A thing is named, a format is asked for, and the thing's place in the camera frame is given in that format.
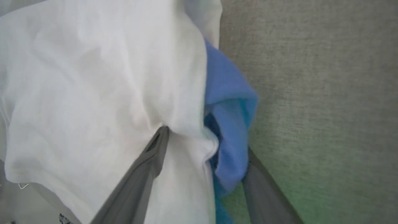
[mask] dark blue fabric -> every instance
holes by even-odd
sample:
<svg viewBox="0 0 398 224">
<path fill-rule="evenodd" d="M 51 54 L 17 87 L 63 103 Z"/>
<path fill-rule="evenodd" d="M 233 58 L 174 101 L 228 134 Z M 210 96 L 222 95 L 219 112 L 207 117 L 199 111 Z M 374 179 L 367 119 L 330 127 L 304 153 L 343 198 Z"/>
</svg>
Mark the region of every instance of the dark blue fabric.
<svg viewBox="0 0 398 224">
<path fill-rule="evenodd" d="M 219 149 L 211 159 L 217 223 L 232 223 L 220 199 L 245 176 L 248 165 L 248 129 L 258 103 L 257 94 L 239 69 L 206 42 L 207 81 L 205 125 L 218 137 Z"/>
</svg>

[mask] blue towel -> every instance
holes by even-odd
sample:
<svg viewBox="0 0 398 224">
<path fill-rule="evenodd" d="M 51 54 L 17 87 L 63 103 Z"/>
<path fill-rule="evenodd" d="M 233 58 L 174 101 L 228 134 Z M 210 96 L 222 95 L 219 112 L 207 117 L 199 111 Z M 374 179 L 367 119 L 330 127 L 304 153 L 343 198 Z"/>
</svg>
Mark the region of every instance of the blue towel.
<svg viewBox="0 0 398 224">
<path fill-rule="evenodd" d="M 211 159 L 216 196 L 217 223 L 232 223 L 220 199 L 230 194 L 245 176 L 248 165 L 248 129 L 258 97 L 239 69 L 206 42 L 207 81 L 205 125 L 220 145 Z"/>
</svg>

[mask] laundry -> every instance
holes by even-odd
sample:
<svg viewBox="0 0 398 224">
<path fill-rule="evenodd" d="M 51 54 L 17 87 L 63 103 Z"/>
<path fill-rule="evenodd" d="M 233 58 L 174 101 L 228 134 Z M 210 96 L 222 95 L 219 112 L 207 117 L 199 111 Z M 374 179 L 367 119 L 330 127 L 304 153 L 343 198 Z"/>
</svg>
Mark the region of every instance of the laundry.
<svg viewBox="0 0 398 224">
<path fill-rule="evenodd" d="M 206 46 L 182 3 L 48 0 L 0 18 L 8 180 L 45 186 L 89 223 L 167 125 L 145 223 L 215 222 Z"/>
<path fill-rule="evenodd" d="M 219 139 L 212 158 L 217 223 L 231 223 L 220 198 L 230 194 L 245 176 L 248 166 L 248 129 L 258 103 L 257 94 L 238 68 L 206 42 L 207 80 L 205 125 Z"/>
</svg>

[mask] gray sheet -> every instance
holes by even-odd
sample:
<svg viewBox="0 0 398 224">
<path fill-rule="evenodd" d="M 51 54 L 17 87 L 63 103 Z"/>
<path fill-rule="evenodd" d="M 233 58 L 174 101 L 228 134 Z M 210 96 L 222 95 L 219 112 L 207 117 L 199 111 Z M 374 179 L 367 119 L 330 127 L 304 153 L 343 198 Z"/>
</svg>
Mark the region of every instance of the gray sheet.
<svg viewBox="0 0 398 224">
<path fill-rule="evenodd" d="M 398 2 L 222 2 L 220 48 L 260 96 L 250 145 L 303 221 L 396 224 Z"/>
</svg>

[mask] white fabric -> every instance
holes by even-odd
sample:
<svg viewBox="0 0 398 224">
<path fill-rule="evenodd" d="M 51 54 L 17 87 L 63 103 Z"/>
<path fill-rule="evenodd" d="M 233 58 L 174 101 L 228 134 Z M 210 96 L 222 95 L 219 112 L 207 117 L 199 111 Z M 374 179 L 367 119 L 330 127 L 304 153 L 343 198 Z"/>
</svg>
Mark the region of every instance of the white fabric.
<svg viewBox="0 0 398 224">
<path fill-rule="evenodd" d="M 180 0 L 48 0 L 1 17 L 7 178 L 42 184 L 89 223 L 168 125 L 145 223 L 214 223 L 206 51 L 185 8 Z M 195 21 L 218 42 L 218 31 L 207 32 L 216 23 Z"/>
</svg>

